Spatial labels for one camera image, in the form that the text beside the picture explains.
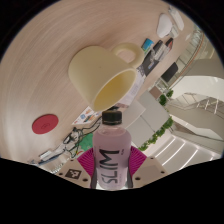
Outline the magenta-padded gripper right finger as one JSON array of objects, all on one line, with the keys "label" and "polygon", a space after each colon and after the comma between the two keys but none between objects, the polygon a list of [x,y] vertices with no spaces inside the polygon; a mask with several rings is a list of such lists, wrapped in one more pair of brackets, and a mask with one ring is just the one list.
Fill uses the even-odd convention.
[{"label": "magenta-padded gripper right finger", "polygon": [[135,147],[131,147],[128,164],[128,188],[140,188],[167,176],[167,171],[154,156],[147,157]]}]

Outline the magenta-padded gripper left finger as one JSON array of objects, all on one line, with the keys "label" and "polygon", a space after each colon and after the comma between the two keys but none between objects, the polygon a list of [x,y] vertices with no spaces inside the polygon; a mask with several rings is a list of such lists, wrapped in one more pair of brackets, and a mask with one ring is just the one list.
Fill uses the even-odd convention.
[{"label": "magenta-padded gripper left finger", "polygon": [[68,160],[57,176],[83,188],[95,188],[97,178],[93,149],[85,151],[78,158]]}]

